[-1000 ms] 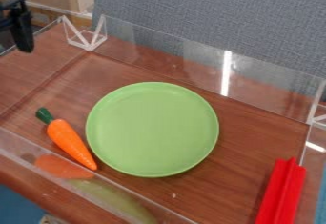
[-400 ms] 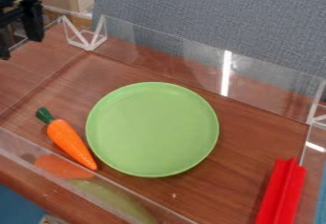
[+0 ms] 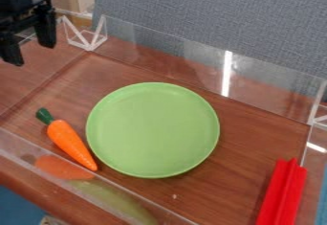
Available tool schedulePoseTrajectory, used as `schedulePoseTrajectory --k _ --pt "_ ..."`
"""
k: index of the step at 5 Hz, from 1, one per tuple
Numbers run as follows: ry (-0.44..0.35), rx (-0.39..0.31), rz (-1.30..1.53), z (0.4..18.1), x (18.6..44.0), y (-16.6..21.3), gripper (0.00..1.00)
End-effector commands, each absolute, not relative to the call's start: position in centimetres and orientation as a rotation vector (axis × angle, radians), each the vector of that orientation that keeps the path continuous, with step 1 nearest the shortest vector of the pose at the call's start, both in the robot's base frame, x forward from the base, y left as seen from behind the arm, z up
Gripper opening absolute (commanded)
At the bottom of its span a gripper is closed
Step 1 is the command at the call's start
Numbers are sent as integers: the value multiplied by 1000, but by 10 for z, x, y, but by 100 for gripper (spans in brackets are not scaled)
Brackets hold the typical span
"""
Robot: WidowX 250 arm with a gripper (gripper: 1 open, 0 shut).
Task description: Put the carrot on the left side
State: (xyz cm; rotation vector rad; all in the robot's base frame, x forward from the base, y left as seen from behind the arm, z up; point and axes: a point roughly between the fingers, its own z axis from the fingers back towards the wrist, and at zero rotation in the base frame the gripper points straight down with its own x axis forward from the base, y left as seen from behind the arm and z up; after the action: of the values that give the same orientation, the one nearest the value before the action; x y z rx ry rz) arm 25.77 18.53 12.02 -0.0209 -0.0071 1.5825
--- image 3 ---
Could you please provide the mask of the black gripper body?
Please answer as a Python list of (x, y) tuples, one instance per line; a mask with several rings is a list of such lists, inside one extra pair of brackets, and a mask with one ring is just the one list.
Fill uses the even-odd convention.
[(40, 5), (52, 7), (50, 0), (0, 0), (0, 34), (16, 34), (33, 27)]

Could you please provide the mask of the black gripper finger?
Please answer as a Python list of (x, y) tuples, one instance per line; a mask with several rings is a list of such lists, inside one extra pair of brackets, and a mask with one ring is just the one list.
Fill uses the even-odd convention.
[(41, 46), (53, 48), (56, 45), (56, 14), (50, 6), (40, 5), (34, 9), (33, 24), (37, 40)]
[(0, 57), (14, 66), (24, 64), (18, 44), (12, 34), (0, 34)]

